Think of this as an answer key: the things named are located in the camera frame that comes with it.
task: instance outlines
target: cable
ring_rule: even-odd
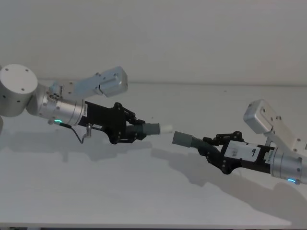
[[[79,141],[81,144],[83,144],[83,142],[84,142],[84,137],[83,137],[82,140],[81,140],[80,137],[78,136],[76,130],[74,130],[70,125],[67,125],[67,124],[65,124],[65,123],[59,123],[59,125],[62,126],[62,127],[71,129],[71,130],[74,132],[74,134],[76,135],[76,137],[78,138],[78,141]]]
[[[78,138],[79,142],[80,142],[81,144],[83,144],[84,138],[82,138],[82,140],[81,140],[80,137],[78,136],[77,132],[76,132],[72,127],[71,127],[71,130],[74,132],[74,134],[75,134],[76,137]]]

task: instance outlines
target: white table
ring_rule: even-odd
[[[307,139],[307,88],[130,84],[121,102],[147,122],[196,137],[236,130],[264,144],[244,123],[247,105],[266,99]],[[307,227],[307,186],[246,169],[223,175],[172,135],[111,145],[26,112],[4,118],[0,137],[0,226],[142,228]]]

